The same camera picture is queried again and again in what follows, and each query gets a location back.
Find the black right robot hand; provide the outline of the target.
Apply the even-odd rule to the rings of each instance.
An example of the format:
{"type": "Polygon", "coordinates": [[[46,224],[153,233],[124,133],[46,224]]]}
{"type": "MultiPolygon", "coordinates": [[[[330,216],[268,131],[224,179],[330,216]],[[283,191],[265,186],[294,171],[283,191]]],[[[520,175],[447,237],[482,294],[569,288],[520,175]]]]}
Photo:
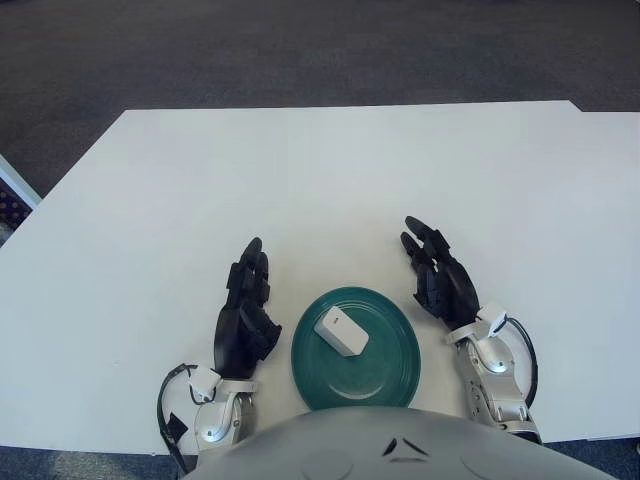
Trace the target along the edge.
{"type": "Polygon", "coordinates": [[[411,234],[403,232],[400,240],[416,274],[416,301],[450,331],[474,323],[480,310],[477,292],[444,236],[413,216],[405,224],[411,234]]]}

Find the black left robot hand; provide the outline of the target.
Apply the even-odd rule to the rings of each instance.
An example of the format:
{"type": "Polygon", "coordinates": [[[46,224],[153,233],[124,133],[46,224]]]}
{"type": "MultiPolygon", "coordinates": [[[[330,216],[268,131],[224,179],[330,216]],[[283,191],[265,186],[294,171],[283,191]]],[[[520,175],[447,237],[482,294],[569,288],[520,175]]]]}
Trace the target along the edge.
{"type": "Polygon", "coordinates": [[[231,265],[226,288],[214,335],[214,370],[225,379],[248,380],[282,331],[264,308],[270,296],[269,261],[260,238],[253,238],[231,265]]]}

